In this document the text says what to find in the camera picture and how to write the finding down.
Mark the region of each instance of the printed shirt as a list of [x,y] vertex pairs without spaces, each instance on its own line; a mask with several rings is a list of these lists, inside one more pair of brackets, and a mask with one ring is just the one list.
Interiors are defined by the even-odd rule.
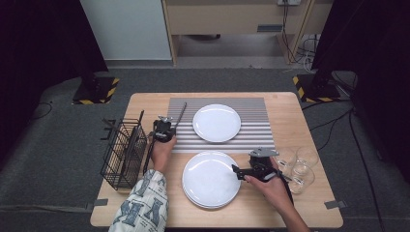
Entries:
[[164,231],[167,217],[165,177],[159,171],[148,170],[118,209],[109,232]]

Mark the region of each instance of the round plate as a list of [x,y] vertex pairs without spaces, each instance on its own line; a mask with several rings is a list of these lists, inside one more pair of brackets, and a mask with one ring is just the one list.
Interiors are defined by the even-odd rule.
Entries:
[[239,132],[241,118],[229,106],[209,104],[195,113],[192,126],[201,138],[210,142],[224,142]]
[[232,164],[237,165],[230,156],[217,151],[202,152],[190,159],[182,175],[188,199],[208,209],[232,201],[241,186]]

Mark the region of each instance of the black wire rack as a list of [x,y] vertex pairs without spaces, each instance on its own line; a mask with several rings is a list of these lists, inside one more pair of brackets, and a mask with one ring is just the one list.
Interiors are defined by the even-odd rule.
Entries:
[[138,180],[148,137],[136,119],[123,119],[112,129],[114,135],[109,138],[101,174],[116,190],[132,189]]

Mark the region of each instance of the striped placemat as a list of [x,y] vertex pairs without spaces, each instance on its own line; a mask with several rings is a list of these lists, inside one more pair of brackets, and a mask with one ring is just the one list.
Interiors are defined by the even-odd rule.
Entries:
[[[226,154],[247,154],[258,147],[275,150],[274,138],[263,98],[171,98],[166,116],[173,118],[173,126],[177,122],[184,102],[187,103],[187,108],[178,125],[178,143],[174,147],[175,153],[200,153],[212,150]],[[193,116],[200,108],[216,103],[235,109],[241,117],[242,125],[238,134],[222,143],[212,143],[202,139],[196,134],[192,126]]]

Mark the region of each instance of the white wall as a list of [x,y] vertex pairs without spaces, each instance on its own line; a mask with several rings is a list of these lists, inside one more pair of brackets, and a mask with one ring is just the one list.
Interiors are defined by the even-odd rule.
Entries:
[[161,0],[80,0],[105,60],[171,60]]

